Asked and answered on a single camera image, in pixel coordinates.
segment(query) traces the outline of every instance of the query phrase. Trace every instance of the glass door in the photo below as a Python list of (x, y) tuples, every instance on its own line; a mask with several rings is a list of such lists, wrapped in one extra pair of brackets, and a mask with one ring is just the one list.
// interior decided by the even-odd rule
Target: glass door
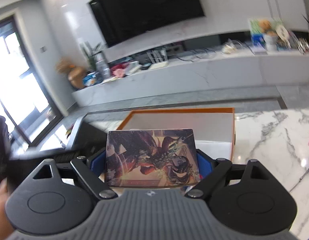
[(18, 151), (37, 146), (62, 119), (35, 71), (13, 17), (0, 22), (0, 115), (7, 119)]

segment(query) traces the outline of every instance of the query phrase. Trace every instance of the black television screen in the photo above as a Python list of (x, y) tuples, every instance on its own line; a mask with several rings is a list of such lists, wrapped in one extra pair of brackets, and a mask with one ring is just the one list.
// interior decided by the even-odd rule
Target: black television screen
[(109, 47), (141, 33), (204, 16), (199, 0), (92, 0)]

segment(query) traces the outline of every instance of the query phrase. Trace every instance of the finger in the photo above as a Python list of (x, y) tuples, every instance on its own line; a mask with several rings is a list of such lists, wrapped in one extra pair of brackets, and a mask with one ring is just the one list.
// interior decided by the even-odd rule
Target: finger
[(6, 194), (8, 192), (7, 179), (4, 179), (0, 183), (0, 195)]

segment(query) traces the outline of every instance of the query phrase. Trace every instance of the white logo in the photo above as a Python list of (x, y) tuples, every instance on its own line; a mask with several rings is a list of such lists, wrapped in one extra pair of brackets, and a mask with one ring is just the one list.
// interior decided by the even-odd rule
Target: white logo
[(152, 197), (153, 195), (156, 195), (156, 193), (153, 190), (150, 190), (146, 193), (149, 197)]

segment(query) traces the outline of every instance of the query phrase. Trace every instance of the door frame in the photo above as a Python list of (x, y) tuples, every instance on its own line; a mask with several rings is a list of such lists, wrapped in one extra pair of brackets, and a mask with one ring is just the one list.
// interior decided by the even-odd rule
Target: door frame
[[(35, 77), (36, 81), (38, 82), (38, 85), (40, 86), (43, 94), (45, 95), (46, 99), (48, 100), (48, 103), (50, 105), (50, 107), (52, 108), (54, 114), (56, 115), (56, 117), (42, 130), (42, 132), (29, 144), (29, 147), (35, 147), (37, 146), (44, 138), (45, 136), (63, 119), (63, 115), (60, 112), (59, 108), (56, 106), (55, 102), (53, 101), (53, 99), (51, 98), (50, 94), (48, 93), (46, 87), (44, 86), (40, 76), (38, 75), (36, 68), (33, 64), (33, 61), (31, 60), (27, 48), (24, 45), (24, 42), (22, 40), (22, 34), (20, 34), (20, 31), (18, 29), (18, 26), (16, 24), (16, 19), (15, 19), (15, 13), (13, 13), (12, 15), (10, 14), (10, 16), (5, 17), (3, 20), (0, 20), (0, 27), (8, 24), (8, 23), (12, 23), (14, 32), (16, 33), (17, 39), (19, 41), (22, 53), (24, 54), (24, 57), (29, 65), (29, 69), (26, 72), (29, 73), (33, 73), (33, 76)], [(29, 138), (24, 138), (25, 134), (24, 133), (19, 133), (19, 135), (25, 140), (25, 141), (29, 141)]]

